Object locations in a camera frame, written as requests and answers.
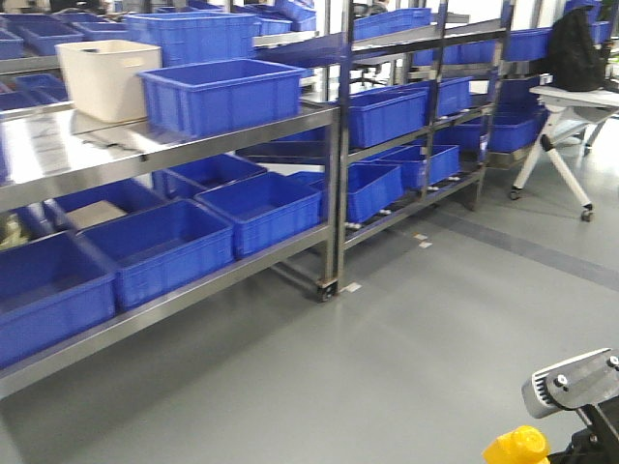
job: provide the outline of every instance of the bottom shelf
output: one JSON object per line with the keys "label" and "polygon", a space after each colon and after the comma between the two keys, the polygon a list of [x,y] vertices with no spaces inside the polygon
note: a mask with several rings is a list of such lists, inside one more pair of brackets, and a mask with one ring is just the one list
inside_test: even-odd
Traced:
{"label": "bottom shelf", "polygon": [[424,199],[420,198],[417,193],[414,192],[403,196],[398,202],[389,207],[392,211],[389,215],[376,218],[374,221],[364,225],[360,230],[348,234],[344,242],[344,249],[350,249],[405,218],[422,211],[424,208],[461,189],[482,181],[485,173],[485,167],[481,167],[475,171],[462,172],[458,175],[458,181],[444,181],[438,185],[439,190],[429,191]]}
{"label": "bottom shelf", "polygon": [[329,238],[328,225],[316,226],[0,370],[0,399]]}

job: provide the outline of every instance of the chair caster wheel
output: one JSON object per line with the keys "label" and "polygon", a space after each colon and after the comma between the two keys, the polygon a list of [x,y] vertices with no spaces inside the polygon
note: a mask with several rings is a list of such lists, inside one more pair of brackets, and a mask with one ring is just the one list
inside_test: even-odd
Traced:
{"label": "chair caster wheel", "polygon": [[593,220],[593,211],[584,210],[580,215],[580,220],[582,220],[583,222],[591,222],[591,220]]}

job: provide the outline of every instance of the yellow cap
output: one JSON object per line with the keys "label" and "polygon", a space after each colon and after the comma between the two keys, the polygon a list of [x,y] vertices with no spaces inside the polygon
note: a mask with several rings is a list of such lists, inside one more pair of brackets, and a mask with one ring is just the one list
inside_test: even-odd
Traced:
{"label": "yellow cap", "polygon": [[501,435],[483,453],[487,464],[548,464],[550,445],[542,432],[530,425]]}

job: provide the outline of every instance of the top shelf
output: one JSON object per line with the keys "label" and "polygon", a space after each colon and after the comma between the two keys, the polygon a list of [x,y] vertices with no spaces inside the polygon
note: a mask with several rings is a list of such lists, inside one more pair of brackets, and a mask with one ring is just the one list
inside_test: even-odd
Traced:
{"label": "top shelf", "polygon": [[293,118],[188,140],[146,121],[110,125],[64,107],[3,113],[9,181],[0,186],[0,212],[329,126],[339,111],[303,102]]}

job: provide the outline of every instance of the white plastic bin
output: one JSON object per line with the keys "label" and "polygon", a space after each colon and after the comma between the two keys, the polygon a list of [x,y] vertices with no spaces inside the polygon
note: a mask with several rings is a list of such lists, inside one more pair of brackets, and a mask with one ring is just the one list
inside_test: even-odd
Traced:
{"label": "white plastic bin", "polygon": [[106,123],[146,117],[137,73],[162,66],[158,46],[129,41],[56,45],[74,107]]}

